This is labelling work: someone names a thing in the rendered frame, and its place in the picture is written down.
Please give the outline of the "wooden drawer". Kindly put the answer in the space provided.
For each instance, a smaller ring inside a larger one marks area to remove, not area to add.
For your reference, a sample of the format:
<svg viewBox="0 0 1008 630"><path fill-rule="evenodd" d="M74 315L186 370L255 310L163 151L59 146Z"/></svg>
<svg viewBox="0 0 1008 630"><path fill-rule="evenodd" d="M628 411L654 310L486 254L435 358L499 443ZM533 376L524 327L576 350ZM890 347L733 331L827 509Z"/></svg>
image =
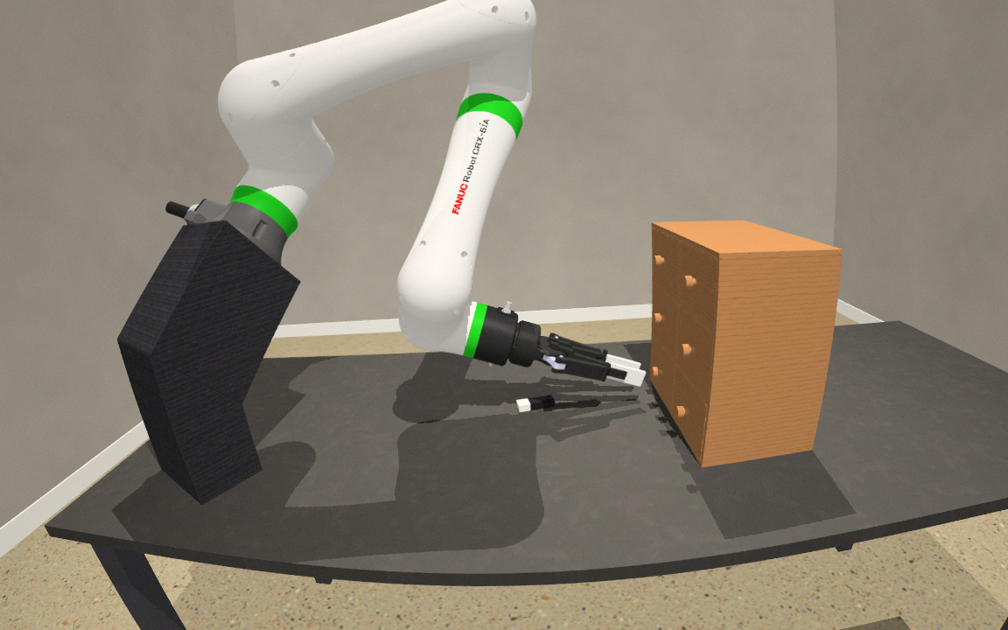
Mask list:
<svg viewBox="0 0 1008 630"><path fill-rule="evenodd" d="M681 308L677 328L677 362L687 371L689 378L708 400L711 392L713 340L715 334L684 307Z"/></svg>
<svg viewBox="0 0 1008 630"><path fill-rule="evenodd" d="M689 442L689 446L691 446L699 461L703 457L707 409L708 403L705 402L700 392L697 392L695 384L683 373L683 369L678 367L675 372L675 400L673 400L672 416Z"/></svg>
<svg viewBox="0 0 1008 630"><path fill-rule="evenodd" d="M677 263L679 263L679 238L653 230L654 279L663 284L677 298ZM662 258L663 256L663 258ZM663 264L662 264L663 263ZM661 267L660 267L661 266Z"/></svg>
<svg viewBox="0 0 1008 630"><path fill-rule="evenodd" d="M669 353L676 357L677 302L657 283L654 284L653 330Z"/></svg>
<svg viewBox="0 0 1008 630"><path fill-rule="evenodd" d="M680 246L680 302L715 328L718 259L682 241Z"/></svg>
<svg viewBox="0 0 1008 630"><path fill-rule="evenodd" d="M669 356L667 348L664 348L659 339L654 336L652 338L651 379L671 412L673 395L675 394L675 359Z"/></svg>

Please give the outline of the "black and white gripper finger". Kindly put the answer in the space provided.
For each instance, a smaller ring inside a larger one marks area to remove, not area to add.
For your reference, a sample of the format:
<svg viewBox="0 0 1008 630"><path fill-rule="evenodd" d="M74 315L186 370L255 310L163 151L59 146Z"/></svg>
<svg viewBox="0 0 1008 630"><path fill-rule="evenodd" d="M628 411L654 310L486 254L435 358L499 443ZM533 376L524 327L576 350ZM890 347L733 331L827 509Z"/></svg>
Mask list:
<svg viewBox="0 0 1008 630"><path fill-rule="evenodd" d="M561 338L561 336L550 333L548 341L554 340L559 346L565 346L568 348L573 348L575 354L583 354L585 356L591 356L593 359L600 361L605 361L609 363L624 364L624 366L630 368L640 368L641 364L636 361L629 361L627 359L620 358L619 356L613 356L608 354L608 351L604 348L603 353L601 353L601 348L596 348L593 346L586 346L583 343L579 343L576 340L571 340L566 338ZM591 350L589 350L589 348ZM593 350L593 351L592 351Z"/></svg>
<svg viewBox="0 0 1008 630"><path fill-rule="evenodd" d="M635 384L635 386L639 387L641 386L641 382L643 382L644 376L647 374L647 372L641 371L638 368L599 361L593 359L591 356L575 353L573 352L573 348L559 346L554 340L549 341L549 347L557 348L557 350L568 354L568 356L556 356L556 358L555 356L543 356L543 359L549 363L548 366L552 366L551 372L553 374L584 376L584 378L598 380L599 382L605 382L606 378L608 378L616 382Z"/></svg>

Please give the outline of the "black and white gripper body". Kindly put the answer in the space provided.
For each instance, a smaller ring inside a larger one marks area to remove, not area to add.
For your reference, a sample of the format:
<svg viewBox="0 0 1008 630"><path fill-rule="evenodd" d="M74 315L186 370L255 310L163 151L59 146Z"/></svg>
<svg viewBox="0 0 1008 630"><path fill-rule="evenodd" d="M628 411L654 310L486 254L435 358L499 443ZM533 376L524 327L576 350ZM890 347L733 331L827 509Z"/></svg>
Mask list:
<svg viewBox="0 0 1008 630"><path fill-rule="evenodd" d="M519 338L517 338L514 353L509 358L509 363L519 364L522 367L529 367L532 361L540 361L549 364L543 359L547 356L568 356L568 353L549 347L547 336L541 336L541 327L527 320L520 320ZM540 338L541 336L541 338ZM539 342L537 342L539 340Z"/></svg>

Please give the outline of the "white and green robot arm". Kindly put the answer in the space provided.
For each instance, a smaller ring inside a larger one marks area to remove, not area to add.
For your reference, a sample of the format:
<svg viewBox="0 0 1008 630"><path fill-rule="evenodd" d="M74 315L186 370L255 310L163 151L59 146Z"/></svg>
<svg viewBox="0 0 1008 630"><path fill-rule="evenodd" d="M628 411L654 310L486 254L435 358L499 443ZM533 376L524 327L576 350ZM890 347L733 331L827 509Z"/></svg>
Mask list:
<svg viewBox="0 0 1008 630"><path fill-rule="evenodd" d="M495 308L469 299L481 230L532 96L535 30L529 0L447 0L243 61L220 85L219 113L247 174L228 205L168 202L165 211L187 226L228 221L281 266L285 241L333 168L312 118L369 89L471 61L435 197L397 276L399 326L417 348L504 366L519 316L511 302Z"/></svg>

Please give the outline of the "orange wooden chest of drawers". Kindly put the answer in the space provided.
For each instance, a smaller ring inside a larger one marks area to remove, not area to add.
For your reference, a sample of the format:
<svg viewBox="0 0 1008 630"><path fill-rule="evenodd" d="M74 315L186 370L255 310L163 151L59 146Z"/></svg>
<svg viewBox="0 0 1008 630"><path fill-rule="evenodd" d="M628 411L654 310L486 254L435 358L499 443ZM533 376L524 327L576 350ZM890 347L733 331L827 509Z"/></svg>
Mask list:
<svg viewBox="0 0 1008 630"><path fill-rule="evenodd" d="M655 280L653 230L679 238L677 297ZM715 328L680 302L683 241L717 256ZM715 334L701 467L812 450L835 333L843 249L749 220L652 222L655 283ZM657 392L659 389L654 387ZM660 392L660 398L663 400ZM667 404L663 400L664 404Z"/></svg>

